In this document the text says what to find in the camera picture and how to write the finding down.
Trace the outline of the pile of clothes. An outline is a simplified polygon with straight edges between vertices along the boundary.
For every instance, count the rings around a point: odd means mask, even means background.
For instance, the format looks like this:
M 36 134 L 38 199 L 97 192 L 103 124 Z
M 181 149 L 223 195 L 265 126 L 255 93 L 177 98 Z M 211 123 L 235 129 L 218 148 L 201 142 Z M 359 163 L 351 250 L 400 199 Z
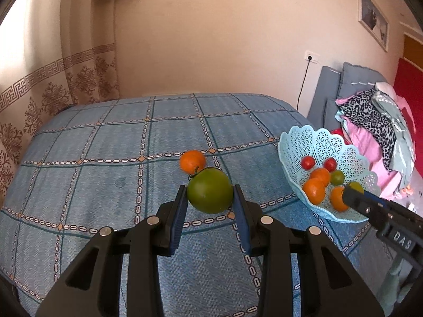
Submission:
M 390 84 L 377 82 L 368 90 L 338 98 L 335 109 L 344 137 L 377 174 L 382 198 L 412 195 L 416 127 L 407 100 Z

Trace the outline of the red wall panel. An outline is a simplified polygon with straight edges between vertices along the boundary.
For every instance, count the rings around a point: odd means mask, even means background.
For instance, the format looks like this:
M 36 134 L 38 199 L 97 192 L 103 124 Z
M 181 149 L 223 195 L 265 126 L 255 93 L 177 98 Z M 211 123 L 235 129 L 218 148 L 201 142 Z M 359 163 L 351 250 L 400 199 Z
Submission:
M 411 107 L 416 131 L 417 158 L 422 160 L 422 41 L 404 34 L 403 54 L 399 59 L 394 88 Z

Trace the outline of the oval orange fruit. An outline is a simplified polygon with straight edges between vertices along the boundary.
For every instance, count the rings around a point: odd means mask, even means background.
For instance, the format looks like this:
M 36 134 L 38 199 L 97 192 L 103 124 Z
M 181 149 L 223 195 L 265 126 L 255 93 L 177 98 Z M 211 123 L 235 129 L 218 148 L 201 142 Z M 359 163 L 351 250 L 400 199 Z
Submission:
M 337 186 L 330 192 L 329 201 L 332 207 L 338 212 L 345 212 L 348 210 L 348 205 L 343 201 L 344 186 Z

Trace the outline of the white wall socket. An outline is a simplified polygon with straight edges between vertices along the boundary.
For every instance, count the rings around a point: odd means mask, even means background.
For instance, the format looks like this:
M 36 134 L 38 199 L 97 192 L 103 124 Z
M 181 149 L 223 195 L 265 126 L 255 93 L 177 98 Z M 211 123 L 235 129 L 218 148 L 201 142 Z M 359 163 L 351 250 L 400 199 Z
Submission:
M 306 50 L 305 51 L 305 60 L 313 63 L 313 64 L 318 64 L 320 61 L 320 55 L 316 54 L 312 51 Z

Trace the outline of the patterned beige curtain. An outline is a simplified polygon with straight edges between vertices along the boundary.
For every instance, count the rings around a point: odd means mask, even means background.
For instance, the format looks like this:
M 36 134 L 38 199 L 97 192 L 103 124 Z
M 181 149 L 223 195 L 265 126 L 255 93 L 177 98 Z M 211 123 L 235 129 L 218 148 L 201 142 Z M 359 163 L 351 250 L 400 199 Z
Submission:
M 1 193 L 64 108 L 120 97 L 115 0 L 13 0 L 1 20 Z

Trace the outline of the grey blue sofa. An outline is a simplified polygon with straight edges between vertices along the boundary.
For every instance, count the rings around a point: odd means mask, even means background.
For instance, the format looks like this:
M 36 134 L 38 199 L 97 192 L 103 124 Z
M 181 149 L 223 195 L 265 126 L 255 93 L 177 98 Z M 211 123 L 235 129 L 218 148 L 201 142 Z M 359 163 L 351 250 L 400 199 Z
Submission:
M 368 67 L 344 62 L 341 71 L 323 66 L 318 78 L 307 119 L 315 129 L 329 131 L 340 127 L 335 118 L 338 99 L 345 99 L 358 92 L 371 90 L 377 82 L 386 82 L 385 77 Z

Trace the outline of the red tomato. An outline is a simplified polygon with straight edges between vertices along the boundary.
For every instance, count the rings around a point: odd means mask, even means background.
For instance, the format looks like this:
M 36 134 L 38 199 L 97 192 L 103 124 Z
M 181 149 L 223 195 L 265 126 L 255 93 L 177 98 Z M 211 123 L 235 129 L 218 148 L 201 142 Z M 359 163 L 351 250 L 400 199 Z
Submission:
M 333 157 L 329 157 L 324 161 L 323 167 L 332 173 L 337 169 L 337 161 Z
M 311 170 L 315 166 L 315 159 L 312 156 L 305 156 L 300 164 L 304 170 Z

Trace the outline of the blue checked bedspread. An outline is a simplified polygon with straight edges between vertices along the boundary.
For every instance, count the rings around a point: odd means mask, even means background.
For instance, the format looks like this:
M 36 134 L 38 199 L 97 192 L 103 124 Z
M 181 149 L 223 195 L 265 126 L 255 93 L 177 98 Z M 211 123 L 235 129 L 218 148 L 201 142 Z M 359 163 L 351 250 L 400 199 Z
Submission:
M 287 102 L 264 95 L 31 102 L 22 126 L 1 120 L 1 274 L 34 315 L 101 227 L 132 227 L 176 196 L 188 181 L 179 158 L 198 150 L 264 213 L 299 230 L 320 227 L 377 291 L 393 251 L 367 223 L 313 213 L 285 179 L 277 139 L 306 124 Z

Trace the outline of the green fruit back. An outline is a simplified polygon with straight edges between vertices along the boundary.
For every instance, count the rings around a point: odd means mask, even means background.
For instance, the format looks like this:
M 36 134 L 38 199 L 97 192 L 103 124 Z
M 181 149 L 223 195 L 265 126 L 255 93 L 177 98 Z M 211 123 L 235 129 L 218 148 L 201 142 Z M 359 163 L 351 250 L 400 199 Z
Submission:
M 233 187 L 221 170 L 206 167 L 189 181 L 186 188 L 188 201 L 199 211 L 217 214 L 227 210 L 233 200 Z

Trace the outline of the green fruit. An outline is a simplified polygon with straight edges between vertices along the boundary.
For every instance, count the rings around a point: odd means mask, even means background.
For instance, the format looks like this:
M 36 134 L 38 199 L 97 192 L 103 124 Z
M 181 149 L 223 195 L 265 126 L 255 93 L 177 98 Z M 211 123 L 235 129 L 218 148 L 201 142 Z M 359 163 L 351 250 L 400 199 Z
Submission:
M 334 170 L 330 174 L 330 183 L 333 186 L 340 186 L 345 181 L 345 175 L 341 170 Z
M 189 181 L 186 188 L 188 201 L 199 211 L 217 214 L 227 210 L 233 200 L 233 187 L 221 170 L 206 167 Z
M 364 188 L 362 187 L 362 185 L 360 183 L 358 183 L 356 181 L 351 181 L 348 184 L 348 187 L 351 188 L 351 189 L 356 190 L 357 192 L 359 192 L 361 194 L 364 194 Z

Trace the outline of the green fruit front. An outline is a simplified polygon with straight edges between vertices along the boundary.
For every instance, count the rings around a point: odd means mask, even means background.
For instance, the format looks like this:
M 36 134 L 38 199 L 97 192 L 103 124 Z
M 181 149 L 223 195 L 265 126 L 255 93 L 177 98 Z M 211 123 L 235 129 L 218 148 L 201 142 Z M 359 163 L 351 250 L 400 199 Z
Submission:
M 330 183 L 333 186 L 340 186 L 345 181 L 345 175 L 341 170 L 334 170 L 330 174 Z

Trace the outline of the framed wall picture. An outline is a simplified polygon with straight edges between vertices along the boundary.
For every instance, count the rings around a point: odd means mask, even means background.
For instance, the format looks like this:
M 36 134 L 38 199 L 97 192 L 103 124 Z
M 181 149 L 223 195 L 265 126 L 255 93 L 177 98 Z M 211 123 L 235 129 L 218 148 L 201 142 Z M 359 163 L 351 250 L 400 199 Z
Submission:
M 374 0 L 358 0 L 358 22 L 385 52 L 389 48 L 389 21 Z

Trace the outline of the large orange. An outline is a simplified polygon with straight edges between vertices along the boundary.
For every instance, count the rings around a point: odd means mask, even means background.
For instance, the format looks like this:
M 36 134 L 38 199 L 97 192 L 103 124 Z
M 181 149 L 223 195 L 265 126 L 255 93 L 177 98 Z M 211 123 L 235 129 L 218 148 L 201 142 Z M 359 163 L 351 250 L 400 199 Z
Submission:
M 307 180 L 302 186 L 302 190 L 313 205 L 320 205 L 325 199 L 325 185 L 318 178 Z

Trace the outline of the light blue lattice basket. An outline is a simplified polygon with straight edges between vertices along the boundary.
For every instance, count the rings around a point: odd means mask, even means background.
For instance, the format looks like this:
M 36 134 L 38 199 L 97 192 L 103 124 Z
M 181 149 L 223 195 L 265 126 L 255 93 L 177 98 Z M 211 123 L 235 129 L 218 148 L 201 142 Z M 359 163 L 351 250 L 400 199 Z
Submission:
M 377 174 L 370 171 L 368 160 L 355 146 L 324 128 L 294 126 L 281 134 L 278 155 L 293 192 L 314 213 L 335 222 L 367 220 L 341 202 L 349 183 L 377 196 L 381 193 Z

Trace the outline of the small orange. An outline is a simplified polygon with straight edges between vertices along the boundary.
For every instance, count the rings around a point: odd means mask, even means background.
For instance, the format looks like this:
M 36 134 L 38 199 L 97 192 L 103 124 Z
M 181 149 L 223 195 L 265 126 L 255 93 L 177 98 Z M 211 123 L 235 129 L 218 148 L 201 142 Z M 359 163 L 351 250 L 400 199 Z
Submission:
M 189 175 L 193 175 L 206 167 L 206 158 L 198 150 L 190 150 L 180 157 L 180 168 Z

